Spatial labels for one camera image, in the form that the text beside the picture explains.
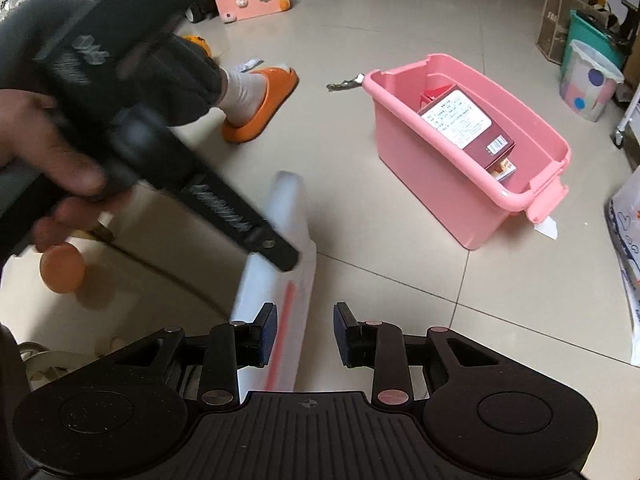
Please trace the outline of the person's left hand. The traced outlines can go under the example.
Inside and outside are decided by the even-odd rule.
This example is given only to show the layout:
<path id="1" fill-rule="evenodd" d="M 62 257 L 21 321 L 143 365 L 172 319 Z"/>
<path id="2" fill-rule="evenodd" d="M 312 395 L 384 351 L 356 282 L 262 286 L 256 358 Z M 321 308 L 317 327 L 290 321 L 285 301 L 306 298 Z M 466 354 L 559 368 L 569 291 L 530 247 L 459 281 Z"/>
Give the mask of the person's left hand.
<path id="1" fill-rule="evenodd" d="M 15 89 L 1 91 L 2 164 L 14 158 L 24 160 L 70 192 L 54 211 L 35 222 L 32 236 L 38 252 L 62 244 L 77 230 L 91 230 L 101 214 L 114 214 L 132 196 L 127 190 L 102 202 L 91 199 L 102 192 L 106 180 L 97 164 L 73 150 L 58 134 L 48 114 L 55 107 L 50 96 Z"/>

